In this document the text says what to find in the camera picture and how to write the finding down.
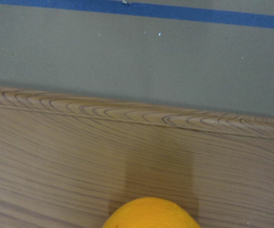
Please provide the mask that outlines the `orange fruit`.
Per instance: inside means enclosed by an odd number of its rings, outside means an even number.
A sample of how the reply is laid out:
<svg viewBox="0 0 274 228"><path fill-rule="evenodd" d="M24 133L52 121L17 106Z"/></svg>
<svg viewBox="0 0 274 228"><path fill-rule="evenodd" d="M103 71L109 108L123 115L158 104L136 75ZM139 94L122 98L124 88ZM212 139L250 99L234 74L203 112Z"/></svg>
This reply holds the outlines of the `orange fruit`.
<svg viewBox="0 0 274 228"><path fill-rule="evenodd" d="M143 197L118 208L104 228L199 228L200 225L176 203L156 197Z"/></svg>

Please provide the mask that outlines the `brown wooden tray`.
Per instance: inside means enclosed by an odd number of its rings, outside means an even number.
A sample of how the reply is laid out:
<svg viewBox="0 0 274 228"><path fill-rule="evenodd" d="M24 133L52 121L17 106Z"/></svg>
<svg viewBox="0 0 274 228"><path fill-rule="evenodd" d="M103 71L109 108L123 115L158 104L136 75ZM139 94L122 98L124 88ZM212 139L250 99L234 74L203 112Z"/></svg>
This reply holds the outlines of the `brown wooden tray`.
<svg viewBox="0 0 274 228"><path fill-rule="evenodd" d="M0 87L0 228L99 228L143 196L274 228L274 118Z"/></svg>

